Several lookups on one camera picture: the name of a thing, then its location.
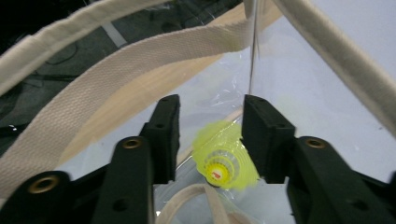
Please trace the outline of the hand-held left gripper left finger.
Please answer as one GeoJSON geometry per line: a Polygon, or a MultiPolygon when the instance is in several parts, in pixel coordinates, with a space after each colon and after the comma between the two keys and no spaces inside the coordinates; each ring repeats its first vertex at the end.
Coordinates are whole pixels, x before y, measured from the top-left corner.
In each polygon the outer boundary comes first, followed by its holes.
{"type": "Polygon", "coordinates": [[[180,100],[163,97],[140,134],[113,151],[91,224],[154,224],[153,186],[176,179],[180,100]]]}

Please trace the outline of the clear plastic tote bag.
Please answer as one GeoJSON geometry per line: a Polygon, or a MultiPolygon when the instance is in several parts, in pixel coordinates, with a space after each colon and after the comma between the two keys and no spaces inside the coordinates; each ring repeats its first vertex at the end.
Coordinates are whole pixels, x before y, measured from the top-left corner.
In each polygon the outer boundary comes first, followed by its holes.
{"type": "Polygon", "coordinates": [[[0,157],[0,224],[396,224],[396,0],[243,0],[130,44],[0,157]]]}

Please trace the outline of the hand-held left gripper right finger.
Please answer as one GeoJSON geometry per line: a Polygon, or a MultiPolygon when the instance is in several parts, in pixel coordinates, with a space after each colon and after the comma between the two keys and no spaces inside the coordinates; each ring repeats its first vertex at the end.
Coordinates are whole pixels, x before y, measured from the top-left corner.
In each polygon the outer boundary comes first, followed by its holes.
{"type": "Polygon", "coordinates": [[[388,183],[363,175],[327,141],[295,131],[268,101],[245,96],[242,143],[266,183],[287,185],[297,224],[396,224],[396,172],[388,183]]]}

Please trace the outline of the yellow shuttlecock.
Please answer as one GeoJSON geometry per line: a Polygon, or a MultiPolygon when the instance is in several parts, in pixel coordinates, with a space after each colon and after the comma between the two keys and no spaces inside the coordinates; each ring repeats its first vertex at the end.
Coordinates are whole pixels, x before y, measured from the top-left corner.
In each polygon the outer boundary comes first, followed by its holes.
{"type": "Polygon", "coordinates": [[[243,190],[257,184],[259,174],[241,138],[241,125],[227,120],[209,123],[198,132],[191,155],[212,186],[243,190]]]}

